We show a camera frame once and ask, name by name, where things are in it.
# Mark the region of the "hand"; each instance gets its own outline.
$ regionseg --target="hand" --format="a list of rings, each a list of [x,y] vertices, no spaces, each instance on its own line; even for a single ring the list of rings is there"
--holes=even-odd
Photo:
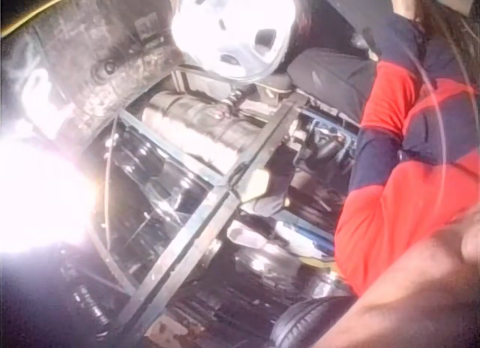
[[[421,0],[391,0],[394,13],[413,20],[422,21],[422,5]]]

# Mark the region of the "yellow cable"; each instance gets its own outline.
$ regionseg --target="yellow cable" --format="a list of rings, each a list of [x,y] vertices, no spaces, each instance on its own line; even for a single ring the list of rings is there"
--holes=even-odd
[[[29,20],[31,20],[33,17],[35,17],[37,14],[40,14],[41,12],[45,11],[46,9],[52,7],[53,5],[56,5],[57,3],[61,2],[63,0],[51,0],[48,3],[42,5],[40,8],[34,10],[33,12],[25,15],[23,18],[20,18],[17,20],[15,23],[9,25],[7,28],[1,30],[1,37],[5,38],[7,37],[11,32],[17,30],[20,26],[23,24],[27,23]]]

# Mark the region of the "cylinder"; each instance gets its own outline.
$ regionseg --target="cylinder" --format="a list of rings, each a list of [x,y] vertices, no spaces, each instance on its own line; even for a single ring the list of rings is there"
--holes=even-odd
[[[142,121],[169,143],[221,173],[228,172],[260,132],[245,118],[229,116],[222,103],[170,92],[150,100]]]

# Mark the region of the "bright light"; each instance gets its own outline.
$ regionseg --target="bright light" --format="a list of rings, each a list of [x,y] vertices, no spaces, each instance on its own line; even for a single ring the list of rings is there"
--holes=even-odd
[[[0,252],[83,240],[95,189],[62,157],[0,142]]]

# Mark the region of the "chrome cylinder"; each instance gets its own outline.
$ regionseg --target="chrome cylinder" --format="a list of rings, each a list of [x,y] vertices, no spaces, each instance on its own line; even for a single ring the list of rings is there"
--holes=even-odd
[[[226,113],[222,103],[161,92],[144,109],[142,121],[174,146],[226,173],[260,132],[246,119]]]

